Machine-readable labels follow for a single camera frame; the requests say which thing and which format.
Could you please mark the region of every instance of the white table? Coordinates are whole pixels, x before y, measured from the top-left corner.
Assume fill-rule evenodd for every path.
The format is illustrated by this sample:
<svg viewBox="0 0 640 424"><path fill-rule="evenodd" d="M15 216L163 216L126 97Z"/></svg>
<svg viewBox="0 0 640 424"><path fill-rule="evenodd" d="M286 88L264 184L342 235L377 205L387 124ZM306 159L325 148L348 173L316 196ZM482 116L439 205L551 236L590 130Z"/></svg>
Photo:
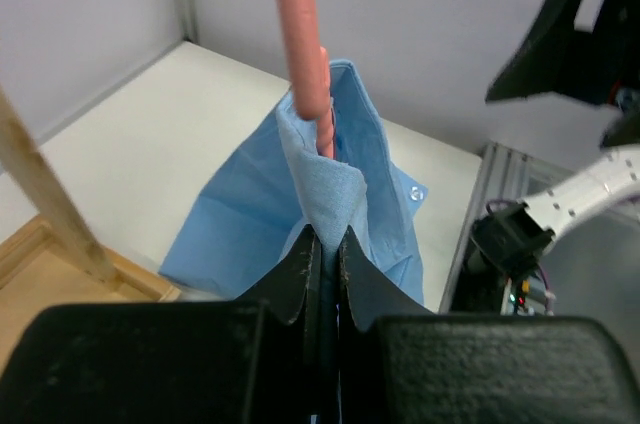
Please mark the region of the white table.
<svg viewBox="0 0 640 424"><path fill-rule="evenodd" d="M183 43L42 149L98 239L157 269L202 186L288 86ZM385 128L393 161L429 188L415 229L425 303L437 310L480 158L391 122ZM0 242L34 215L0 175Z"/></svg>

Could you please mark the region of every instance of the blue fabric bag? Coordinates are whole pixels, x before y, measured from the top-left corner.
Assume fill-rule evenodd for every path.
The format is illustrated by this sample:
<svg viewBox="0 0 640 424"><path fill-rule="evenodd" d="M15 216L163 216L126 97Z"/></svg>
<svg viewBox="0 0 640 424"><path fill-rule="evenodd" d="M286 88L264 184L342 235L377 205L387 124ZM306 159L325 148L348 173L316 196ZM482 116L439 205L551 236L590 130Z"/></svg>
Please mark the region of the blue fabric bag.
<svg viewBox="0 0 640 424"><path fill-rule="evenodd" d="M367 257L423 304L413 215L427 189L389 158L382 122L355 66L330 64L336 160L317 154L314 122L288 92L205 185L160 273L235 298L269 272L310 223L335 259L351 225Z"/></svg>

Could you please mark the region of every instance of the pink stick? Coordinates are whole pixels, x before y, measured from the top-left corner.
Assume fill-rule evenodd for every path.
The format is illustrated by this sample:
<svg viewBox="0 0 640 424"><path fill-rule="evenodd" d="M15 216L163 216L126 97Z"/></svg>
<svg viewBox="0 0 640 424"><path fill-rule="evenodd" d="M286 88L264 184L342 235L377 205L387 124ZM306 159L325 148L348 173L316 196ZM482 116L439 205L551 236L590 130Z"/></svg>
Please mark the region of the pink stick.
<svg viewBox="0 0 640 424"><path fill-rule="evenodd" d="M333 158L328 59L320 48L315 0L278 0L278 9L296 112L318 119L318 151Z"/></svg>

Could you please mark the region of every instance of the metal grommet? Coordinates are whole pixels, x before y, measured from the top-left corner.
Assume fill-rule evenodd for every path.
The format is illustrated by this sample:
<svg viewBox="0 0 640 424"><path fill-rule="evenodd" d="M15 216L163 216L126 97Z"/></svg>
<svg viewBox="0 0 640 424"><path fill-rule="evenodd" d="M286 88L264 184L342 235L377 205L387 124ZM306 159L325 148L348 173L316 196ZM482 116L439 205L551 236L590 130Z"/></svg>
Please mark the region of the metal grommet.
<svg viewBox="0 0 640 424"><path fill-rule="evenodd" d="M411 188L411 192L409 193L412 201L421 201L424 199L424 192L418 186L413 186Z"/></svg>

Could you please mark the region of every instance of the white wall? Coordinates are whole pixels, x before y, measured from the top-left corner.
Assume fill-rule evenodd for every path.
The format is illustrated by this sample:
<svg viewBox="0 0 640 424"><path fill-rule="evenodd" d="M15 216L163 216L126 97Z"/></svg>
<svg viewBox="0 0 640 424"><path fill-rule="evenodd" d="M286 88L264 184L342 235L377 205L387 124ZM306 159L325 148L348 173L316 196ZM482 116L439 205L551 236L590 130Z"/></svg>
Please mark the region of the white wall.
<svg viewBox="0 0 640 424"><path fill-rule="evenodd" d="M201 44L286 75L274 0L195 0ZM489 139L576 167L615 112L544 97L486 107L485 91L542 0L317 0L333 57L355 61L384 117L471 151ZM600 0L588 0L589 23Z"/></svg>
<svg viewBox="0 0 640 424"><path fill-rule="evenodd" d="M41 137L180 38L173 0L0 0L0 82Z"/></svg>

